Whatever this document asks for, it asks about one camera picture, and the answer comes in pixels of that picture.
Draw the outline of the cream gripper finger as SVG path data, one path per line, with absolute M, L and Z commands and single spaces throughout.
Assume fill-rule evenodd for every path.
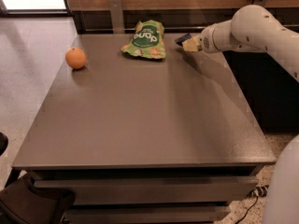
M 200 51 L 202 49 L 201 43 L 200 43 L 200 36 L 196 35 L 196 36 L 193 36 L 193 37 L 185 40 L 182 43 L 182 46 L 185 51 L 189 51 L 189 52 Z

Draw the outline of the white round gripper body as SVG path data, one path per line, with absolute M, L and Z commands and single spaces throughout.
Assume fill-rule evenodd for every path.
M 215 53 L 219 52 L 214 42 L 214 32 L 216 31 L 217 24 L 212 24 L 206 27 L 200 34 L 200 46 L 204 52 Z

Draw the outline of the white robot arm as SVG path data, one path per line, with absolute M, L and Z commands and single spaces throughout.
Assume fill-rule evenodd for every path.
M 258 5 L 242 7 L 230 20 L 183 38 L 181 46 L 191 52 L 265 52 L 299 82 L 299 34 Z M 299 224 L 299 135 L 284 147 L 275 164 L 262 224 Z

